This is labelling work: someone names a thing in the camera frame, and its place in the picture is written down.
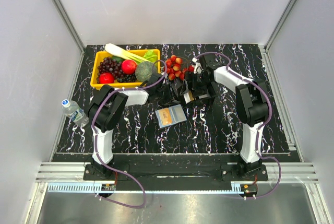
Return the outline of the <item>brown credit card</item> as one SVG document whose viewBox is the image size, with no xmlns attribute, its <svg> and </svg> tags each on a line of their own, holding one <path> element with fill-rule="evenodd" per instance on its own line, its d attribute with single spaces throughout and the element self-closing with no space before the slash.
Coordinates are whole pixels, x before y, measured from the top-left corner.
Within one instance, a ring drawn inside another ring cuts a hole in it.
<svg viewBox="0 0 334 224">
<path fill-rule="evenodd" d="M 160 127 L 165 127 L 173 123 L 172 115 L 169 108 L 157 110 L 156 116 Z"/>
</svg>

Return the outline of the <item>black card box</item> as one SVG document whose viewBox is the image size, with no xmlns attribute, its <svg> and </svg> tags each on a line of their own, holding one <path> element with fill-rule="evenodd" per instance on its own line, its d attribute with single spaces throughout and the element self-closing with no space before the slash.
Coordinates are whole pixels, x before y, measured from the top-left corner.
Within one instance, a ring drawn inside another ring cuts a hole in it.
<svg viewBox="0 0 334 224">
<path fill-rule="evenodd" d="M 217 86 L 212 84 L 212 88 L 213 88 L 213 95 L 212 96 L 193 96 L 194 97 L 194 101 L 186 104 L 183 98 L 183 94 L 186 92 L 189 92 L 187 84 L 183 83 L 181 87 L 178 88 L 178 98 L 181 101 L 181 104 L 183 107 L 195 107 L 195 106 L 202 106 L 205 104 L 212 104 L 215 100 L 215 98 L 218 96 L 217 92 Z"/>
</svg>

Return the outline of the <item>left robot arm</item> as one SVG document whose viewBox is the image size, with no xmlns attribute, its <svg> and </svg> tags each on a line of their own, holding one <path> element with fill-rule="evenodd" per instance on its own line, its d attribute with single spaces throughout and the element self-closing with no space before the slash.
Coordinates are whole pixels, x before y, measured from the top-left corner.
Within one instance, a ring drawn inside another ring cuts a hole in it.
<svg viewBox="0 0 334 224">
<path fill-rule="evenodd" d="M 160 105 L 177 104 L 177 91 L 161 74 L 152 74 L 148 81 L 135 88 L 113 88 L 103 85 L 87 109 L 93 132 L 93 155 L 90 162 L 95 174 L 103 180 L 113 174 L 109 164 L 113 160 L 113 130 L 123 111 L 132 105 L 158 102 Z"/>
</svg>

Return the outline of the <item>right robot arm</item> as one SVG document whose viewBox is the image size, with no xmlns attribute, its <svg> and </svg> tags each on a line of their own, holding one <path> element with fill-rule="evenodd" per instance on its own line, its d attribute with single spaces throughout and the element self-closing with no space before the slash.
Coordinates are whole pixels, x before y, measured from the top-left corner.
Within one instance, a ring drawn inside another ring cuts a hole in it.
<svg viewBox="0 0 334 224">
<path fill-rule="evenodd" d="M 207 64 L 200 72 L 186 72 L 185 103 L 213 99 L 217 92 L 214 84 L 222 84 L 235 94 L 236 112 L 243 123 L 243 140 L 240 161 L 232 174 L 249 180 L 261 168 L 260 145 L 264 126 L 272 116 L 272 106 L 263 80 L 253 81 L 231 68 Z"/>
</svg>

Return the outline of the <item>black card holder wallet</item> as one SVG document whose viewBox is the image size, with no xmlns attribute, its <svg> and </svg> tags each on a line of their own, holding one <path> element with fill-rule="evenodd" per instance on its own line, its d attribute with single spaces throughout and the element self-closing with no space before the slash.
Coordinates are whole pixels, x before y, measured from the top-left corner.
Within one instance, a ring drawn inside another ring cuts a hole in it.
<svg viewBox="0 0 334 224">
<path fill-rule="evenodd" d="M 180 122 L 184 122 L 187 120 L 186 115 L 181 105 L 178 104 L 178 105 L 174 105 L 168 108 L 171 112 L 172 119 L 173 119 L 173 123 L 168 126 L 172 126 L 172 125 L 175 125 L 175 124 L 178 124 Z"/>
</svg>

